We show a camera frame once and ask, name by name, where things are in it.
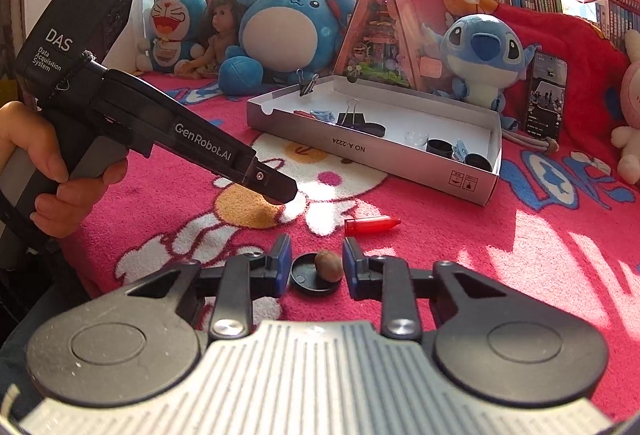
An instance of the stitch eye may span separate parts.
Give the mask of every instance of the stitch eye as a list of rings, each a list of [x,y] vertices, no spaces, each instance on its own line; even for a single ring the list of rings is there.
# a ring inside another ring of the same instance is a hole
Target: stitch eye
[[[518,45],[515,40],[509,40],[509,54],[507,57],[510,60],[516,60],[520,57],[520,50],[518,49]]]
[[[462,28],[456,27],[452,33],[449,34],[449,41],[453,45],[460,45],[460,39],[462,38]]]

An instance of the doll hair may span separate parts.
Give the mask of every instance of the doll hair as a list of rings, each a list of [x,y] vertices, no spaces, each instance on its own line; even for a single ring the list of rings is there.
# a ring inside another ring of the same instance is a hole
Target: doll hair
[[[200,23],[198,41],[202,45],[207,46],[209,38],[218,33],[211,23],[213,20],[213,13],[216,8],[226,5],[231,7],[231,14],[234,16],[236,25],[240,27],[240,20],[242,20],[242,16],[244,16],[244,12],[247,10],[246,6],[243,6],[237,0],[210,0],[207,5],[207,11],[202,17],[202,21]]]

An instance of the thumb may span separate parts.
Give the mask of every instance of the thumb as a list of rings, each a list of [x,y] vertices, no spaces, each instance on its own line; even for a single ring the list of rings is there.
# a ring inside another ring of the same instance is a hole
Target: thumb
[[[16,146],[26,150],[33,165],[48,178],[59,183],[68,180],[53,126],[20,102],[11,102],[0,108],[0,171]]]

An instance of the human hand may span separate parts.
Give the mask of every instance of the human hand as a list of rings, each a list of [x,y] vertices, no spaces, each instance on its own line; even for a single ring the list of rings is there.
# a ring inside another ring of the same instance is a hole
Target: human hand
[[[107,168],[101,178],[68,180],[53,126],[20,102],[11,102],[0,107],[0,173],[16,147],[26,150],[39,171],[60,183],[55,195],[37,196],[31,214],[34,224],[55,238],[76,231],[109,185],[127,173],[125,159]]]

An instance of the silver screw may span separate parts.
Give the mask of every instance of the silver screw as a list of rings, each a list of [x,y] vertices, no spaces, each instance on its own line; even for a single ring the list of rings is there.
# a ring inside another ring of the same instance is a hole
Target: silver screw
[[[413,320],[402,318],[390,321],[386,327],[396,336],[408,336],[415,333],[416,324]]]
[[[220,336],[238,336],[243,330],[238,320],[218,320],[213,324],[213,332]]]

